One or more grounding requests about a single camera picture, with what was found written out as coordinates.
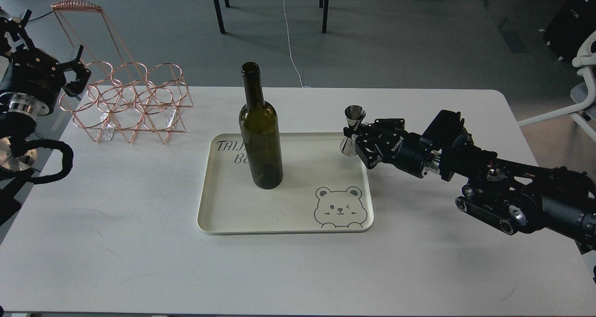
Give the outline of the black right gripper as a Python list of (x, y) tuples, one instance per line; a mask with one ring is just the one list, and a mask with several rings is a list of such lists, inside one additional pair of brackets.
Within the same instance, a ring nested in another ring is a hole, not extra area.
[(430, 150), (421, 145), (420, 135), (405, 132), (403, 118), (377, 118), (372, 123), (362, 122), (353, 138), (357, 138), (356, 153), (367, 169), (373, 169), (382, 162), (417, 178), (423, 177), (423, 166)]

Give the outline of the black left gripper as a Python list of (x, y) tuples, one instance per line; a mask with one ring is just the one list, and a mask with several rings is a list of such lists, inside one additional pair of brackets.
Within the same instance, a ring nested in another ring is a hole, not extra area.
[[(91, 71), (81, 61), (83, 45), (79, 46), (72, 60), (59, 64), (53, 56), (43, 50), (32, 49), (33, 41), (26, 32), (31, 14), (32, 11), (26, 9), (21, 18), (0, 18), (1, 56), (11, 56), (1, 80), (1, 103), (7, 105), (13, 94), (25, 94), (42, 103), (39, 115), (48, 115), (54, 111), (61, 88), (70, 97), (79, 96), (87, 87)], [(13, 42), (24, 41), (27, 49), (12, 52), (6, 34), (9, 34)], [(66, 83), (63, 72), (68, 71), (72, 71), (76, 77), (75, 80)]]

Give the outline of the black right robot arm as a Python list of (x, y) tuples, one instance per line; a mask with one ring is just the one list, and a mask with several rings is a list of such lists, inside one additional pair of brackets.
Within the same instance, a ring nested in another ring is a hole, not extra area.
[(453, 111), (441, 110), (421, 135), (407, 132), (403, 118), (366, 123), (365, 116), (358, 105), (345, 109), (340, 151), (359, 156), (367, 169), (382, 162), (417, 178), (462, 175), (467, 183), (455, 200), (460, 211), (508, 235), (548, 228), (573, 239), (582, 253), (595, 249), (595, 183), (585, 173), (500, 159), (475, 146)]

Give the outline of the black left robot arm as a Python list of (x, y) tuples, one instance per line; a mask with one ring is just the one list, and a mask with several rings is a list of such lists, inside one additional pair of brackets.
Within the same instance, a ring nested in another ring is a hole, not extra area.
[[(81, 62), (83, 46), (73, 60), (61, 63), (37, 48), (26, 32), (31, 11), (22, 17), (1, 18), (1, 56), (8, 60), (1, 79), (1, 179), (8, 181), (0, 192), (0, 220), (6, 223), (22, 207), (15, 196), (26, 183), (34, 185), (59, 181), (73, 167), (72, 148), (58, 140), (28, 137), (34, 133), (36, 118), (51, 114), (64, 92), (75, 97), (85, 90), (91, 71)], [(62, 168), (53, 175), (34, 176), (38, 148), (60, 151)]]

